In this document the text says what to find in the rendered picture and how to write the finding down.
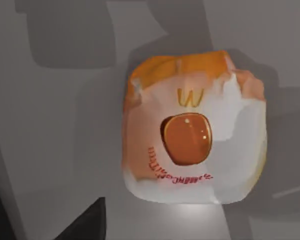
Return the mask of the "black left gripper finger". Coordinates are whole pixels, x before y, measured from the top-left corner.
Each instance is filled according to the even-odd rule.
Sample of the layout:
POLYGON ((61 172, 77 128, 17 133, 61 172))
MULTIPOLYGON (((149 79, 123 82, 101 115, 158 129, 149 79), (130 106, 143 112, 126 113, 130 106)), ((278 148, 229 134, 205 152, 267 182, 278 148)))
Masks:
POLYGON ((106 240, 106 198, 99 197, 55 240, 106 240))

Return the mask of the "white and orange wrapped burger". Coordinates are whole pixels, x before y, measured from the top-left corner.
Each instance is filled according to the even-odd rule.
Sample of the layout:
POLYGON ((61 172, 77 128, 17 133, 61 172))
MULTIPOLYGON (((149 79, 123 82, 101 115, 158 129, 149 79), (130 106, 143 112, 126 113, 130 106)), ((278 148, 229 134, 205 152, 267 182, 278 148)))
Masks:
POLYGON ((122 172, 127 189, 165 204, 230 204, 258 181, 267 153, 261 80, 224 50, 153 56, 127 80, 122 172))

